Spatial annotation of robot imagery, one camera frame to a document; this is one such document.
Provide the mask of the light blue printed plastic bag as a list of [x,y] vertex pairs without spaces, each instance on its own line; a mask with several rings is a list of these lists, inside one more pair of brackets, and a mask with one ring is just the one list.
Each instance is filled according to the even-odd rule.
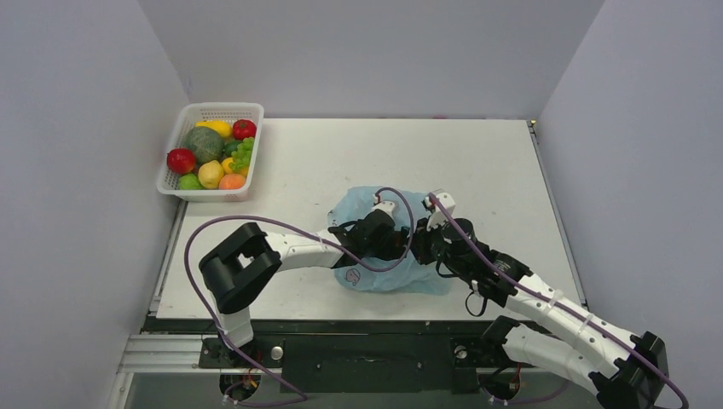
[[[344,222],[362,219],[374,205],[374,194],[380,190],[379,186],[351,187],[339,202],[328,212],[327,224],[336,227]],[[381,198],[391,200],[397,204],[397,211],[393,220],[397,228],[409,228],[411,223],[409,215],[414,216],[417,222],[427,216],[422,205],[424,193],[401,191],[401,194],[410,204],[408,212],[399,197],[391,192],[381,193]],[[385,272],[374,272],[359,264],[333,270],[337,282],[353,291],[364,292],[402,292],[422,293],[433,296],[443,296],[450,290],[450,282],[440,277],[432,265],[420,265],[411,254],[395,268]]]

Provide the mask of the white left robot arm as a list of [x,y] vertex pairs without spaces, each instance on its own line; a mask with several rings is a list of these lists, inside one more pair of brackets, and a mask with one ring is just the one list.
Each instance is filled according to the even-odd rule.
[[215,303],[221,355],[232,366],[248,364],[254,355],[251,304],[279,272],[299,268],[346,268],[377,259],[396,266],[411,246],[411,231],[398,227],[387,210],[371,210],[364,218],[308,233],[285,224],[285,233],[268,233],[261,216],[243,224],[203,256],[203,282]]

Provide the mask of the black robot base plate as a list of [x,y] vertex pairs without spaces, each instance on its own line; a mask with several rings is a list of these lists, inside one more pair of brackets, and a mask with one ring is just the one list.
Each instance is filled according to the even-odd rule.
[[243,351],[301,391],[475,394],[519,389],[523,365],[483,340],[489,320],[253,320]]

